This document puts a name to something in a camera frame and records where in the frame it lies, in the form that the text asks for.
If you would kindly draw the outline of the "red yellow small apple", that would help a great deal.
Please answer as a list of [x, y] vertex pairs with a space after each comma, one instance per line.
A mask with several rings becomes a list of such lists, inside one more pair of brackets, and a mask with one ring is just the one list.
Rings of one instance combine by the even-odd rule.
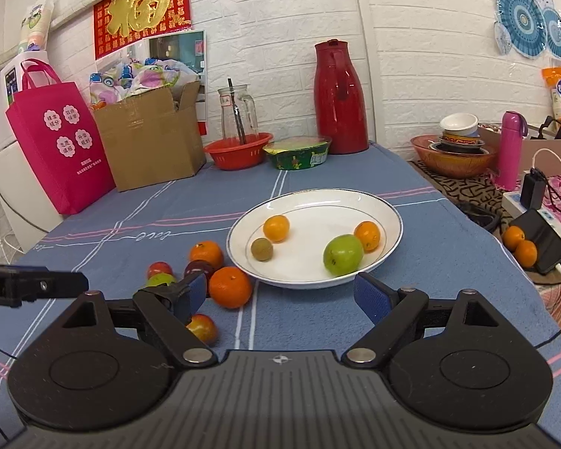
[[207, 346], [213, 346], [218, 340], [218, 328], [208, 315], [196, 313], [186, 327]]

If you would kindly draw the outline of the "dark red plum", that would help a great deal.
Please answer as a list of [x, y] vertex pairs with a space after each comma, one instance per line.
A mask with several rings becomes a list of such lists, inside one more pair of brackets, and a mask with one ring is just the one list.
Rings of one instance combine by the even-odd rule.
[[206, 260], [191, 260], [191, 262], [185, 266], [183, 276], [187, 277], [195, 273], [204, 274], [206, 280], [209, 281], [215, 273], [215, 267]]

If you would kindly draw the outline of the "orange tangerine with stem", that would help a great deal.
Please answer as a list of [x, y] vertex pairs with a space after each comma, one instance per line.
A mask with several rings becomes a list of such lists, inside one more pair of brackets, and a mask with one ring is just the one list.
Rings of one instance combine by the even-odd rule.
[[191, 262], [202, 260], [209, 263], [215, 270], [219, 270], [225, 263], [222, 249], [218, 243], [212, 240], [201, 241], [192, 246], [188, 260]]

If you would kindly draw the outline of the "small green apple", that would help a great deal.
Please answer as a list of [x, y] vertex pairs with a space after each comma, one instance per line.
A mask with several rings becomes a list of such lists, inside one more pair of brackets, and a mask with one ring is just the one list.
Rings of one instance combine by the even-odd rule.
[[328, 242], [323, 252], [323, 263], [329, 273], [340, 277], [359, 270], [363, 257], [360, 240], [353, 234], [343, 234]]

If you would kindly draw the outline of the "brown longan fruit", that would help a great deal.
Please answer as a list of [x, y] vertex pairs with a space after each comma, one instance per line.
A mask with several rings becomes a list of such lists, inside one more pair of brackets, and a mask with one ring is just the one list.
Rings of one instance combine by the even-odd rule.
[[273, 256], [273, 245], [267, 238], [259, 237], [251, 243], [250, 251], [258, 262], [268, 262]]

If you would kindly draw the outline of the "orange on side table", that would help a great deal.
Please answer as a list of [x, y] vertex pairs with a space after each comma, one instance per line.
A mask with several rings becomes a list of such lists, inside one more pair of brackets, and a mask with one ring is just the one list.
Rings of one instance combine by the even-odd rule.
[[516, 225], [511, 225], [502, 234], [502, 242], [507, 250], [515, 251], [518, 245], [526, 239], [525, 232]]

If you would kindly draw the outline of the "pink shopping bag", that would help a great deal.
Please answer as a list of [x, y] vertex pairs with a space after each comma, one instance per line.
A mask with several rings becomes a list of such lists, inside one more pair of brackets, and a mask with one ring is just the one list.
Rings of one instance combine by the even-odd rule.
[[78, 87], [38, 59], [21, 63], [6, 111], [33, 173], [58, 214], [78, 214], [115, 187], [97, 124]]

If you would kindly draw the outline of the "brown patterned cloth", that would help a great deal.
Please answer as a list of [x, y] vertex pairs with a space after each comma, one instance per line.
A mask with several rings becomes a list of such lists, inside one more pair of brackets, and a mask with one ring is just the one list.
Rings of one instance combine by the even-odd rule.
[[420, 160], [409, 164], [473, 223], [500, 236], [513, 217], [503, 207], [503, 192], [488, 172], [469, 178], [450, 178], [431, 171]]

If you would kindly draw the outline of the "brown cardboard box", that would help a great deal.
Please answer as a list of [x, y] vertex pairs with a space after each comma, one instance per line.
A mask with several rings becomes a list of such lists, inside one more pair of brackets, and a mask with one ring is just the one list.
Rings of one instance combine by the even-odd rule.
[[135, 190], [196, 175], [205, 165], [196, 100], [200, 84], [179, 100], [156, 88], [94, 111], [117, 190]]

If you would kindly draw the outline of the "orange brown bowl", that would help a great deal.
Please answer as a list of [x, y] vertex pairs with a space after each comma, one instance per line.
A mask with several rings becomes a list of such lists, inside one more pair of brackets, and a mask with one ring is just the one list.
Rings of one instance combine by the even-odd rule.
[[450, 178], [470, 178], [487, 172], [497, 162], [497, 149], [484, 145], [478, 153], [459, 153], [439, 148], [438, 135], [420, 135], [410, 139], [421, 162], [437, 174]]

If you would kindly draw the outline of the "white oval plate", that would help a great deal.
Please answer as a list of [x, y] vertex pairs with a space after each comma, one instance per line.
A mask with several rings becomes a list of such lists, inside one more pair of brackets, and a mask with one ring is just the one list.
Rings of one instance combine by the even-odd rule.
[[[271, 260], [252, 256], [251, 243], [263, 235], [264, 222], [274, 215], [289, 220], [288, 238], [277, 244]], [[333, 238], [352, 233], [364, 221], [380, 230], [380, 244], [366, 253], [353, 273], [334, 275], [323, 264], [323, 250]], [[387, 201], [357, 190], [300, 190], [261, 203], [230, 229], [226, 249], [231, 262], [268, 285], [293, 290], [338, 286], [360, 272], [369, 273], [395, 252], [403, 236], [403, 221]]]

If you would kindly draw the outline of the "pink thermos bottle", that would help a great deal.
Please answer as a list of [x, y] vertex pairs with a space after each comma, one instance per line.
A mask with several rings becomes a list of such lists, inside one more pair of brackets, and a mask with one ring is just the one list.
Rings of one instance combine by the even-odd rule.
[[525, 117], [505, 112], [500, 127], [500, 150], [494, 183], [503, 190], [514, 190], [518, 180], [524, 139], [528, 134]]

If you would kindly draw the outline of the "white cup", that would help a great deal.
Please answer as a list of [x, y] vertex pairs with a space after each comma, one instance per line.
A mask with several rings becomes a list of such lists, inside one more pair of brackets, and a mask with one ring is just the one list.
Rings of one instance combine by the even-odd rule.
[[477, 135], [478, 118], [475, 114], [449, 114], [440, 120], [440, 127], [444, 133], [471, 137]]

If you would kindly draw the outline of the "black stirring stick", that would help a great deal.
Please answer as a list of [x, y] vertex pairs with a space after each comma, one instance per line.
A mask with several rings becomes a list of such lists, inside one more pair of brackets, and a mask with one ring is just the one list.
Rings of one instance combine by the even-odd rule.
[[233, 85], [232, 78], [228, 77], [227, 82], [228, 82], [228, 86], [229, 86], [229, 90], [230, 90], [230, 96], [231, 96], [231, 101], [232, 101], [232, 107], [233, 107], [233, 113], [234, 113], [238, 138], [239, 138], [240, 144], [245, 145], [246, 144], [246, 136], [245, 136], [245, 131], [244, 131], [244, 127], [243, 127], [243, 122], [242, 122], [242, 119], [241, 119], [240, 110], [239, 110], [238, 104], [236, 103], [235, 88], [234, 88], [234, 85]]

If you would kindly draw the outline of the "green instant noodle bowl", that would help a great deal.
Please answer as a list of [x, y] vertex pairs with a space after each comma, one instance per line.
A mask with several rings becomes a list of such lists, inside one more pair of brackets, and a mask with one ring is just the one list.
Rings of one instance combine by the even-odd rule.
[[279, 170], [304, 170], [325, 163], [331, 139], [298, 136], [275, 140], [263, 147], [270, 163]]

